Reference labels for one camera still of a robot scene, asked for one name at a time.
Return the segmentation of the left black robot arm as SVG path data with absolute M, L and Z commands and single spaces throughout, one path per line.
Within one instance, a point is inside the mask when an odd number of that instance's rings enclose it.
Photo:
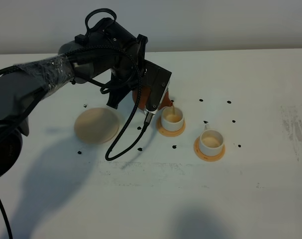
M 22 137 L 29 135 L 29 114 L 67 83 L 92 83 L 111 70 L 110 81 L 101 83 L 100 89 L 108 94 L 107 105 L 117 108 L 138 84 L 147 41 L 107 17 L 64 44 L 57 56 L 1 69 L 0 177 L 20 155 Z

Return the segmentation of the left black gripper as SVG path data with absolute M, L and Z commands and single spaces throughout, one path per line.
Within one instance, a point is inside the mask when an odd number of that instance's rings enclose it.
M 117 109 L 124 97 L 137 87 L 138 76 L 143 71 L 147 42 L 146 36 L 133 36 L 109 17 L 87 30 L 86 47 L 100 46 L 105 51 L 103 61 L 106 67 L 102 69 L 101 63 L 94 64 L 94 76 L 111 70 L 111 80 L 101 88 L 103 94 L 109 94 L 109 107 Z

